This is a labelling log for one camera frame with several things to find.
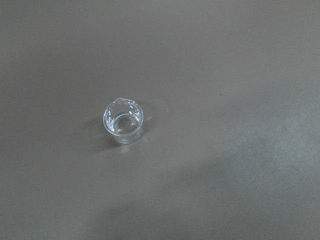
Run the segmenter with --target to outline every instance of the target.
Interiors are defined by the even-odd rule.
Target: glassware
[[[130,99],[118,97],[110,103],[103,114],[103,125],[114,139],[121,144],[131,144],[142,135],[144,113]]]

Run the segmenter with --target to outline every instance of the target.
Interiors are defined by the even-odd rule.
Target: clear glass cup
[[[110,103],[103,114],[103,125],[121,144],[131,144],[142,135],[144,113],[130,99],[118,97]]]

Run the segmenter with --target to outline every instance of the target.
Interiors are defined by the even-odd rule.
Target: gray surface
[[[320,1],[22,2],[0,4],[0,239],[319,239]],[[146,119],[124,147],[120,96]]]

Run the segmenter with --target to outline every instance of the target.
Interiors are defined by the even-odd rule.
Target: smooth gray background
[[[319,239],[320,1],[2,0],[0,27],[0,239]]]

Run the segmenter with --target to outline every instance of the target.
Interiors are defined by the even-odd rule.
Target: small glass beaker
[[[110,103],[103,114],[103,125],[121,144],[131,144],[142,135],[144,113],[130,99],[118,97]]]

